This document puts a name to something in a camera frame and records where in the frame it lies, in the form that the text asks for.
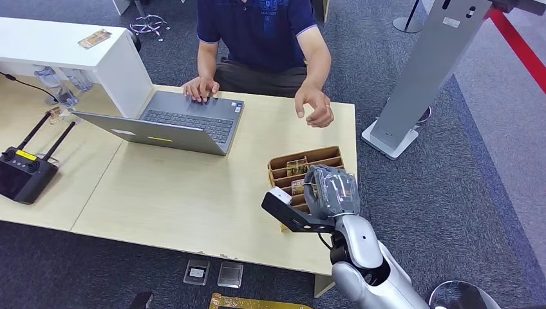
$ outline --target laptop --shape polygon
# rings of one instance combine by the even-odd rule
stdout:
[[[199,103],[181,93],[157,91],[139,119],[72,113],[128,142],[225,156],[242,111],[238,100]]]

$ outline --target man's right hand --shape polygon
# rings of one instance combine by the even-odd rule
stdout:
[[[220,90],[220,84],[213,79],[205,77],[196,77],[182,85],[184,95],[191,96],[192,100],[197,102],[206,102],[209,91],[216,94]]]

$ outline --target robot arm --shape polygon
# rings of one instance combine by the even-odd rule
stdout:
[[[318,197],[313,194],[310,174],[315,176]],[[354,203],[347,203],[352,200],[360,204],[355,187],[349,189],[352,181],[354,177],[342,170],[312,165],[304,185],[311,214],[292,208],[291,197],[277,187],[266,194],[262,208],[292,232],[332,235],[332,277],[338,289],[359,308],[429,309],[407,273],[377,240],[370,222],[357,215]]]

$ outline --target yellow label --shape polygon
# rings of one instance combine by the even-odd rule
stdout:
[[[162,140],[164,142],[172,142],[172,140],[168,140],[166,138],[158,138],[158,137],[153,137],[153,136],[149,136],[148,138],[151,139],[151,140]]]
[[[36,161],[36,156],[33,156],[32,154],[30,153],[26,153],[22,150],[17,150],[15,153],[17,153],[19,156],[22,156],[22,157],[25,157],[31,161]]]
[[[280,303],[277,301],[260,301],[239,297],[222,296],[213,293],[209,309],[238,308],[238,309],[311,309],[303,304]]]

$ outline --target laptop sticker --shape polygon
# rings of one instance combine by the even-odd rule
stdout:
[[[161,140],[163,142],[172,142],[172,140],[168,140],[166,138],[159,138],[159,137],[153,137],[153,136],[149,136],[148,138],[151,140]]]
[[[129,131],[117,130],[117,129],[110,129],[110,130],[112,130],[112,131],[114,131],[116,133],[120,133],[120,134],[127,134],[127,135],[135,135],[136,136],[136,134],[134,134],[133,132],[129,132]]]

